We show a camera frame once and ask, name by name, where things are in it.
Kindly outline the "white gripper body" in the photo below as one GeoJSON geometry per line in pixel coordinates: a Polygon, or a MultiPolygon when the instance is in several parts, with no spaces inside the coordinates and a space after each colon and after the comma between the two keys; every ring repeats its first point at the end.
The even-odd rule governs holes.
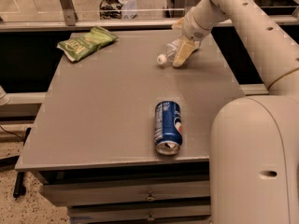
{"type": "Polygon", "coordinates": [[[192,7],[183,18],[182,34],[193,41],[202,41],[213,27],[213,16],[209,9],[192,7]]]}

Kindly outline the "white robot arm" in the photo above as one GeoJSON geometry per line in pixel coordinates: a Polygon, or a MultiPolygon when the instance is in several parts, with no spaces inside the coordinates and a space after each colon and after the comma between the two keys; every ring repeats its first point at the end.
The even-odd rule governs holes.
{"type": "Polygon", "coordinates": [[[299,224],[299,46],[254,0],[201,0],[178,26],[201,41],[225,20],[268,93],[233,100],[214,119],[211,223],[299,224]]]}

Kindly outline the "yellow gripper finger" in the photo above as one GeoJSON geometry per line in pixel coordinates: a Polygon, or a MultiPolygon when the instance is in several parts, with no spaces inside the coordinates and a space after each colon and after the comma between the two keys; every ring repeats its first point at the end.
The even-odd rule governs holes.
{"type": "Polygon", "coordinates": [[[173,60],[173,65],[175,67],[181,67],[192,53],[199,48],[200,42],[190,40],[185,36],[180,37],[176,42],[178,43],[178,49],[173,60]]]}
{"type": "Polygon", "coordinates": [[[182,24],[184,22],[184,18],[180,18],[172,25],[172,29],[180,30],[182,28],[182,24]]]}

